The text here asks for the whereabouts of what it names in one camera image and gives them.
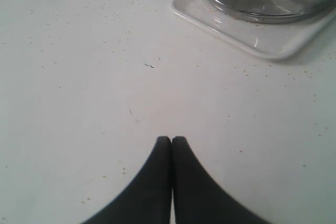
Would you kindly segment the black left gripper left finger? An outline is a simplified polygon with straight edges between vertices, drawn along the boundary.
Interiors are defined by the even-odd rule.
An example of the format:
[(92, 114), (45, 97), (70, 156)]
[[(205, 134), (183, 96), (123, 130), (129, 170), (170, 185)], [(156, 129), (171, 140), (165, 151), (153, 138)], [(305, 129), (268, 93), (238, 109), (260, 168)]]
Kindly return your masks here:
[(84, 223), (170, 223), (171, 203), (172, 144), (167, 136), (160, 136), (127, 187)]

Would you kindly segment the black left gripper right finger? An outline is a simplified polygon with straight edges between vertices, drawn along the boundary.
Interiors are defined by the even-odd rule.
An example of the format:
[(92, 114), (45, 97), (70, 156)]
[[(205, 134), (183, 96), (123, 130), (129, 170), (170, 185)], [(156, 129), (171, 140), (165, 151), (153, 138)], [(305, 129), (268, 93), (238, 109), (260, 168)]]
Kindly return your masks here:
[(203, 168), (187, 139), (172, 139), (176, 223), (265, 223), (227, 194)]

